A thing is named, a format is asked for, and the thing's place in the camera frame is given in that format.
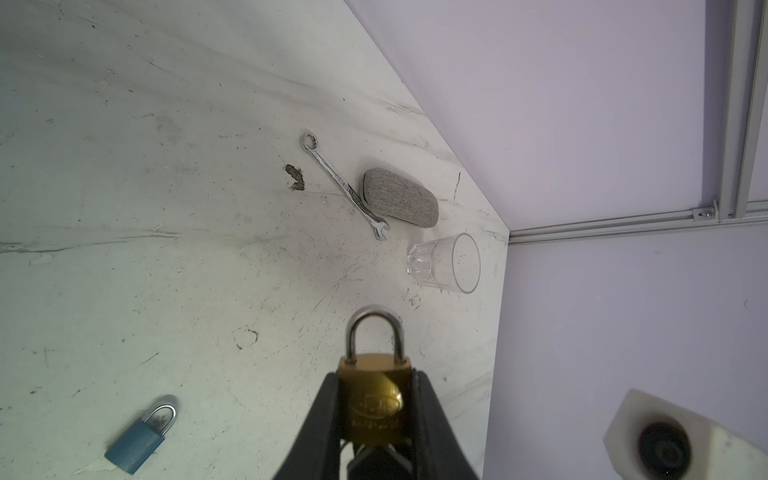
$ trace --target camera lens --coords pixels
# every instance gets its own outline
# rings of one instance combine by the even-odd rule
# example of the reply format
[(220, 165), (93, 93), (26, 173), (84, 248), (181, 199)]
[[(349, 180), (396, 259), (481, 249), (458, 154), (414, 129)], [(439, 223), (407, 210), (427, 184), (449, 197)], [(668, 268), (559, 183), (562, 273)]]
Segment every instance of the camera lens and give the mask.
[(690, 443), (682, 429), (666, 422), (645, 427), (637, 442), (640, 460), (654, 478), (677, 480), (690, 466)]

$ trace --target camera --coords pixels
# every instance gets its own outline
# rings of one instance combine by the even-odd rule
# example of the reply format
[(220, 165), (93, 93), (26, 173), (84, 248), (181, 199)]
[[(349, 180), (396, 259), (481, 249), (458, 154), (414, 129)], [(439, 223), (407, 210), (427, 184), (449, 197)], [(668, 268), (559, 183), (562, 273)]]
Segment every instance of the camera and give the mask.
[(629, 391), (604, 437), (624, 480), (765, 480), (768, 455), (712, 420)]

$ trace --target transparent tumbler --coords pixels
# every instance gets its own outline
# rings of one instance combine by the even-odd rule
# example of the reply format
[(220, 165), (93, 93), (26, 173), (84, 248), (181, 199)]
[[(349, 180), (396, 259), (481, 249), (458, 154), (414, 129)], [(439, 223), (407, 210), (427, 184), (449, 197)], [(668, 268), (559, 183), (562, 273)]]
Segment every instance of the transparent tumbler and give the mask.
[(407, 261), (408, 275), (421, 285), (472, 293), (480, 281), (480, 251), (468, 233), (417, 243)]

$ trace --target wrench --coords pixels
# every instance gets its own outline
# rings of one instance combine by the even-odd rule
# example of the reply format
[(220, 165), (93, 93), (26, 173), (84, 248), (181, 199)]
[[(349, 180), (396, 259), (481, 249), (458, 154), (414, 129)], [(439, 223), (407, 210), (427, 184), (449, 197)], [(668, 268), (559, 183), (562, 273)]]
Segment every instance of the wrench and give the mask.
[(349, 186), (339, 171), (328, 161), (326, 156), (323, 155), (323, 151), (320, 150), (320, 145), (317, 143), (317, 137), (315, 137), (312, 132), (307, 132), (302, 137), (301, 144), (304, 147), (304, 150), (310, 152), (312, 156), (315, 157), (315, 160), (317, 160), (317, 163), (319, 163), (320, 166), (330, 174), (331, 178), (339, 184), (339, 187), (344, 190), (349, 201), (355, 204), (355, 207), (357, 207), (362, 215), (371, 223), (371, 227), (373, 227), (373, 235), (376, 236), (376, 239), (382, 241), (386, 240), (384, 230), (389, 230), (389, 224), (386, 223), (386, 220), (377, 217), (375, 213), (368, 210), (368, 207), (362, 202), (357, 192)]

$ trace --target gold padlock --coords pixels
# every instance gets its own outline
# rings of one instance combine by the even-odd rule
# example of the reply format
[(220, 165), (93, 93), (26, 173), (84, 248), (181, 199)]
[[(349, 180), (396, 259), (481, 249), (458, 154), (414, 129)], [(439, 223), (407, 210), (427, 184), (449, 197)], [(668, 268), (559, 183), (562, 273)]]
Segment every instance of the gold padlock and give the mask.
[[(369, 316), (392, 326), (395, 352), (355, 353), (355, 331)], [(402, 324), (393, 311), (364, 306), (346, 325), (346, 355), (339, 361), (341, 438), (363, 445), (404, 442), (410, 436), (411, 360), (404, 354)]]

